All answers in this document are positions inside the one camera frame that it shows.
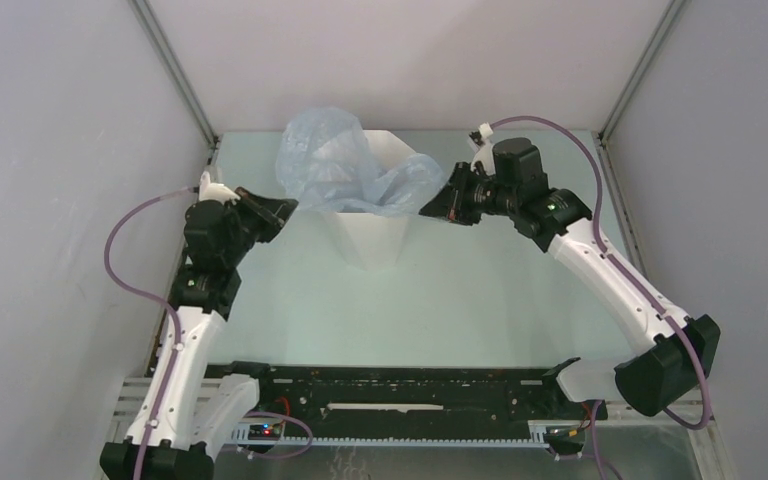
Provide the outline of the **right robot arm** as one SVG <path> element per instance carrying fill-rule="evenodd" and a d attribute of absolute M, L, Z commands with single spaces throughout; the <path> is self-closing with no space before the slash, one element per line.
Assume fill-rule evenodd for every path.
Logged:
<path fill-rule="evenodd" d="M 721 338 L 708 315 L 691 317 L 666 299 L 614 248 L 586 204 L 552 188 L 530 139 L 485 141 L 473 161 L 456 163 L 425 217 L 472 226 L 510 219 L 515 230 L 564 265 L 608 309 L 629 344 L 626 359 L 569 360 L 541 392 L 545 411 L 566 418 L 585 400 L 621 399 L 653 417 L 701 385 Z"/>

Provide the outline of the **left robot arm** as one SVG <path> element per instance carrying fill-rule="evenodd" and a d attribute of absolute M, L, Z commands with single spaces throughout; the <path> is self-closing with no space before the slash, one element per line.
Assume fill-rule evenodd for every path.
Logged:
<path fill-rule="evenodd" d="M 271 242 L 298 207 L 222 184 L 187 188 L 198 199 L 185 212 L 185 261 L 169 298 L 141 290 L 113 270 L 113 241 L 155 197 L 121 218 L 104 247 L 106 273 L 122 289 L 153 301 L 165 313 L 156 371 L 142 406 L 120 442 L 104 445 L 99 464 L 109 479 L 210 479 L 225 439 L 246 414 L 264 416 L 276 403 L 275 388 L 261 379 L 233 374 L 197 411 L 208 353 L 227 324 L 241 285 L 238 266 L 258 243 Z"/>

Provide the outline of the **blue plastic trash bag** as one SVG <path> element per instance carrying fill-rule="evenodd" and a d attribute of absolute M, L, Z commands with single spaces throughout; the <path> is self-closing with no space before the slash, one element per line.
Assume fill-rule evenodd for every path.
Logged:
<path fill-rule="evenodd" d="M 426 154 L 384 166 L 360 120 L 336 107 L 308 109 L 286 125 L 275 174 L 301 210 L 383 217 L 417 215 L 447 181 Z"/>

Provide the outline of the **white translucent trash bin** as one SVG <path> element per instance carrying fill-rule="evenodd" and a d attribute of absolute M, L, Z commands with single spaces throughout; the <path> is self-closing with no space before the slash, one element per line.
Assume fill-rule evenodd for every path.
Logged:
<path fill-rule="evenodd" d="M 415 151 L 386 130 L 365 130 L 374 156 L 390 170 Z M 322 212 L 332 238 L 343 258 L 366 271 L 380 271 L 396 265 L 402 251 L 410 217 L 382 217 L 371 213 Z"/>

